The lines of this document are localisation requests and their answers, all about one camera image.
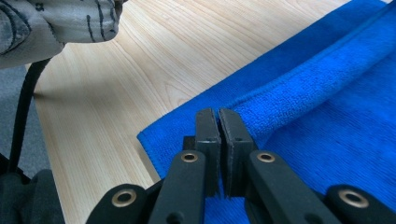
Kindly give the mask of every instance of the blue cloth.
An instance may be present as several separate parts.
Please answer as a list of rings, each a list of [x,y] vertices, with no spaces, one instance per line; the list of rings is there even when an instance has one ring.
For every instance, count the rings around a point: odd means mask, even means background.
[[[261,149],[312,189],[349,184],[396,211],[396,2],[355,0],[138,135],[166,176],[197,111],[238,112]],[[247,223],[242,199],[210,198],[205,223]]]

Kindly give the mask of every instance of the black cable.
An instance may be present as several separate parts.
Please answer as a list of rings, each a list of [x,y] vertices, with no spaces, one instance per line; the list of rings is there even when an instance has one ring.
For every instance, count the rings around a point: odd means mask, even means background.
[[[15,173],[18,169],[20,161],[23,137],[26,127],[27,115],[29,113],[30,103],[32,101],[33,93],[35,91],[35,84],[37,84],[41,73],[50,59],[40,62],[32,63],[26,73],[25,80],[23,81],[18,101],[17,114],[14,122],[14,134],[12,135],[11,152],[9,154],[9,164],[7,168],[8,173]]]

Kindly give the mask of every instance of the dark fabric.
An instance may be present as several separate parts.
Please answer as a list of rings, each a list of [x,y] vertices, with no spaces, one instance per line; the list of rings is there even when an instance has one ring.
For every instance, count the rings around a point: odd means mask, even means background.
[[[396,3],[355,0],[138,135],[161,177],[197,111],[238,112],[260,149],[312,189],[348,184],[396,211]],[[241,199],[207,199],[206,223],[246,223]]]
[[[40,171],[28,185],[17,174],[0,177],[0,223],[64,223],[50,170]]]

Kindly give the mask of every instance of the wood grain surface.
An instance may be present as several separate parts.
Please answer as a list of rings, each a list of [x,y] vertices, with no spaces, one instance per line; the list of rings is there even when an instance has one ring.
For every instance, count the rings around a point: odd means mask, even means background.
[[[345,2],[129,0],[115,39],[67,44],[35,90],[66,222],[158,181],[136,139],[151,122]]]

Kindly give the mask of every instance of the gray carpet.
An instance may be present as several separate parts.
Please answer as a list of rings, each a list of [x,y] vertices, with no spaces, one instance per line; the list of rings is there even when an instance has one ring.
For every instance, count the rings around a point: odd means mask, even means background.
[[[25,74],[24,66],[0,70],[0,153],[7,158],[11,149],[15,113]],[[34,102],[31,103],[29,110],[19,167],[29,177],[33,177],[42,169],[50,168]]]

